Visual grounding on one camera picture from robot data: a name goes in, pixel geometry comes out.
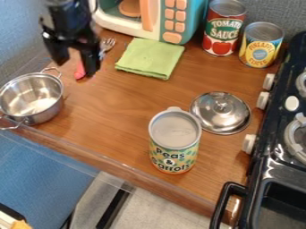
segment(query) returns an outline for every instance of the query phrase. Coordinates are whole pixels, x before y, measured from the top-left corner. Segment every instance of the toy stove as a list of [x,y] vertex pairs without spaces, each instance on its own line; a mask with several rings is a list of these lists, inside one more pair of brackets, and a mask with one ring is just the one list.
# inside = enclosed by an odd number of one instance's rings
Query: toy stove
[[242,146],[251,154],[248,186],[224,186],[210,228],[219,228],[231,195],[242,197],[236,228],[306,228],[306,31],[293,38],[263,89],[263,124]]

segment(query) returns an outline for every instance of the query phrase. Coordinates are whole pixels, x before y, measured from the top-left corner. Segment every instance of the toy microwave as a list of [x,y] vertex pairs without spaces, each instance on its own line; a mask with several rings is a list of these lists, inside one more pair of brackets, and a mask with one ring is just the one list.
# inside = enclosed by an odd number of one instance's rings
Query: toy microwave
[[93,18],[109,30],[182,45],[203,22],[207,5],[208,0],[99,0]]

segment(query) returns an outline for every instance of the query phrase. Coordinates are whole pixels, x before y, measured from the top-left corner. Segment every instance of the fork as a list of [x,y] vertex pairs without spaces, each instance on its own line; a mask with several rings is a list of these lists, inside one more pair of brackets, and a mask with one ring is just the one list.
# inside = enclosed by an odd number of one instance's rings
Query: fork
[[103,39],[101,43],[101,51],[100,51],[100,58],[103,59],[104,54],[111,50],[115,46],[115,39],[109,38],[109,39]]
[[[114,46],[115,46],[115,39],[114,38],[102,39],[102,42],[100,44],[101,51],[99,53],[100,61],[103,60],[103,58],[106,55],[106,52],[111,50]],[[79,80],[79,79],[83,78],[85,75],[86,75],[86,73],[85,73],[85,70],[84,70],[83,63],[79,62],[78,66],[77,66],[77,69],[74,73],[74,78],[76,80]]]

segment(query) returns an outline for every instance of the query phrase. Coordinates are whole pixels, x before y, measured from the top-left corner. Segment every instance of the green napkin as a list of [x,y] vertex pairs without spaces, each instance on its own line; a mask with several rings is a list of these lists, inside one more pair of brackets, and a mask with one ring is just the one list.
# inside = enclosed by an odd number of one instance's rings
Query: green napkin
[[115,69],[168,80],[184,47],[134,38]]

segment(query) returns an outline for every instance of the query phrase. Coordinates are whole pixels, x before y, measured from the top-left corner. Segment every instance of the open can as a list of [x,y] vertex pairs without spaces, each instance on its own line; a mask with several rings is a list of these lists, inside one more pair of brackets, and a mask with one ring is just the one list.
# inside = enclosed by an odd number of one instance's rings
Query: open can
[[149,123],[149,156],[153,166],[166,174],[183,174],[194,166],[202,129],[195,116],[169,107]]
[[209,4],[203,48],[212,55],[230,55],[236,49],[246,7],[235,0],[214,0]]
[[245,28],[240,60],[253,68],[269,67],[277,58],[284,31],[270,22],[254,22]]

